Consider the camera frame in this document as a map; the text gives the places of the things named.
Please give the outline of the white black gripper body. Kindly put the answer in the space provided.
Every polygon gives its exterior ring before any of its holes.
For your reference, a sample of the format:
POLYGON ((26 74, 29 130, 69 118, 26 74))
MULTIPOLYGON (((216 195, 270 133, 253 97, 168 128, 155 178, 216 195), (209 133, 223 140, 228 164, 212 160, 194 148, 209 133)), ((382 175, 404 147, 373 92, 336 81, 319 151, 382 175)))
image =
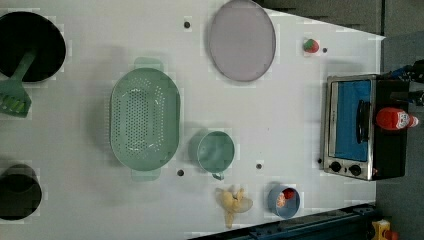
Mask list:
MULTIPOLYGON (((391 79, 403 82, 423 83, 424 81, 424 60, 417 60, 413 65, 406 65, 389 74, 391 79)), ((422 90, 409 92, 392 92, 391 98, 397 101, 408 102, 416 106, 422 106, 424 102, 424 92, 422 90)))

